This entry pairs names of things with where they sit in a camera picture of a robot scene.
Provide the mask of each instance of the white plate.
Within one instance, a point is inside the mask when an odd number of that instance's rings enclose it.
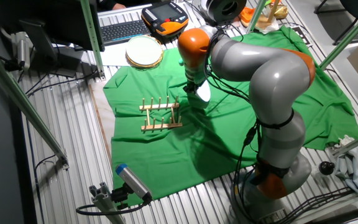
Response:
[[[152,65],[162,54],[161,45],[152,37],[138,36],[128,41],[127,56],[139,65]]]

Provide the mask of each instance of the keyboard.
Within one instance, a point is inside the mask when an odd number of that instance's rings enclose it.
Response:
[[[123,22],[101,27],[105,45],[120,44],[138,35],[149,35],[150,31],[143,20]]]

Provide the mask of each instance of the metal table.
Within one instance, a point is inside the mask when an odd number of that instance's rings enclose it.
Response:
[[[289,8],[289,15],[281,23],[297,23],[307,28],[292,8],[290,2],[282,1]],[[199,27],[204,24],[204,20],[197,16],[186,4],[181,5],[190,17],[187,29]],[[247,7],[256,7],[255,0],[250,0]],[[101,26],[116,24],[119,22],[139,20],[142,7],[135,7],[114,12],[104,12],[99,14]],[[247,30],[240,26],[241,34]],[[228,31],[231,37],[237,34],[232,30]],[[324,52],[318,47],[312,37],[313,43],[310,51],[317,62],[325,58]],[[177,47],[177,40],[163,43],[164,49]],[[93,52],[86,52],[83,61],[96,64]],[[119,67],[104,66],[103,70],[106,79],[110,79]],[[76,74],[82,77],[91,71],[83,70]],[[346,83],[338,74],[328,72],[328,75],[343,89],[354,106],[356,120],[358,122],[358,100],[353,96]],[[40,75],[24,77],[20,86],[27,91],[40,79]],[[70,78],[49,75],[39,85],[46,86]],[[56,85],[42,91],[38,91],[29,98],[32,106],[37,110],[40,118],[49,128],[51,134],[56,137],[59,145],[65,148],[68,163],[68,170],[62,169],[57,164],[56,158],[52,158],[41,164],[37,170],[39,185],[41,190],[41,201],[39,202],[35,193],[34,173],[30,169],[32,184],[34,186],[35,204],[37,218],[40,223],[41,211],[38,206],[42,204],[45,223],[108,223],[106,217],[86,217],[77,215],[75,208],[84,204],[91,204],[88,187],[106,182],[112,188],[112,170],[109,163],[108,154],[103,143],[102,134],[97,122],[97,114],[91,100],[88,82],[98,82],[99,78],[92,80],[79,80]],[[25,133],[28,155],[34,155],[34,161],[30,158],[29,165],[53,155],[54,153],[44,142],[42,137],[35,131],[33,126],[29,126],[29,133]],[[312,166],[321,161],[329,161],[331,157],[326,151],[315,151],[313,149],[301,150]],[[181,192],[172,194],[152,202],[151,206],[145,207],[135,213],[124,215],[127,223],[246,223],[241,218],[235,216],[233,207],[230,203],[230,187],[234,174],[224,175],[203,184],[191,187]],[[318,183],[312,177],[296,192],[281,199],[287,213],[293,210],[306,199],[315,195],[332,192],[344,187],[344,182],[334,176],[330,176],[328,181]],[[329,213],[338,207],[345,206],[358,200],[358,197],[351,195],[345,202],[330,203],[330,207],[323,207],[320,210],[310,211],[304,214],[297,223],[304,223],[325,213]]]

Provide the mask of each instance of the green cloth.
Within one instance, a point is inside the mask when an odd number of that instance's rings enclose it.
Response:
[[[310,55],[300,37],[289,28],[263,35],[251,33],[243,42],[254,45],[299,50]],[[205,110],[189,106],[183,87],[185,69],[179,66],[178,49],[164,51],[161,64],[154,69],[137,70],[122,67],[108,81],[104,93],[116,115],[115,135],[111,140],[112,167],[126,163],[158,199],[187,189],[207,180],[234,171],[244,138],[255,123],[250,104],[211,87],[211,101]],[[248,92],[249,83],[228,82]],[[182,128],[162,131],[140,130],[146,112],[139,111],[142,99],[150,104],[158,98],[173,103],[179,96]],[[338,142],[345,134],[358,138],[352,105],[342,90],[318,66],[316,78],[309,90],[301,95],[293,108],[306,124],[305,147],[323,150],[329,142]],[[152,110],[156,124],[169,121],[170,110]],[[252,147],[257,150],[256,138]],[[255,162],[255,152],[247,147],[243,166]],[[123,181],[114,172],[114,188]],[[130,195],[129,205],[141,203]]]

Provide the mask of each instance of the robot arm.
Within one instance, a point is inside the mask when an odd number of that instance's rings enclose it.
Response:
[[[305,124],[292,104],[313,82],[313,60],[300,52],[249,45],[226,35],[208,46],[214,32],[215,28],[203,26],[184,32],[178,39],[188,86],[196,92],[204,83],[202,68],[208,47],[216,76],[250,82],[250,103],[262,127],[258,162],[276,172],[263,173],[257,167],[255,173],[263,178],[259,177],[255,187],[246,192],[246,198],[253,201],[284,197],[299,188],[311,172],[310,163],[299,153],[305,141]]]

